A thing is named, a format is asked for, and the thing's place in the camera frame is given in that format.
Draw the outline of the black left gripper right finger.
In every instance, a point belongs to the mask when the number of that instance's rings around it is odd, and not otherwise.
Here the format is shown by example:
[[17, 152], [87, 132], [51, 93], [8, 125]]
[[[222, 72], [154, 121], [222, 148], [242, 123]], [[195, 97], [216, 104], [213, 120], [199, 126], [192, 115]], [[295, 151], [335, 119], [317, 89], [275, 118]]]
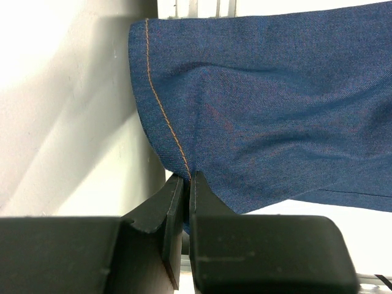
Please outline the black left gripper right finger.
[[190, 263], [197, 293], [357, 293], [355, 267], [324, 216], [236, 214], [203, 173], [190, 183]]

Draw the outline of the dark blue denim trousers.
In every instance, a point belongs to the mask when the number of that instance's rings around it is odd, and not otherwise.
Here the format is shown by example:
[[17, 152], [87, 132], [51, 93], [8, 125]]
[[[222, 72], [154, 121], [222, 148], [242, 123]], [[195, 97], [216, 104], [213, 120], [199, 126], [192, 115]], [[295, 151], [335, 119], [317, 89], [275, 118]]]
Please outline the dark blue denim trousers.
[[285, 200], [391, 211], [391, 3], [138, 21], [137, 111], [163, 166], [234, 212]]

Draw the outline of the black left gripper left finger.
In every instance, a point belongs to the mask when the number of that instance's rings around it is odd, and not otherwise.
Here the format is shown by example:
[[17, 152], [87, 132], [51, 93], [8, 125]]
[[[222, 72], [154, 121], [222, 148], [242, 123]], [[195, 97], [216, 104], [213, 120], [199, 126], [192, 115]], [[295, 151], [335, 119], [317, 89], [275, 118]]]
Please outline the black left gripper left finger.
[[3, 217], [2, 293], [173, 293], [184, 181], [122, 217]]

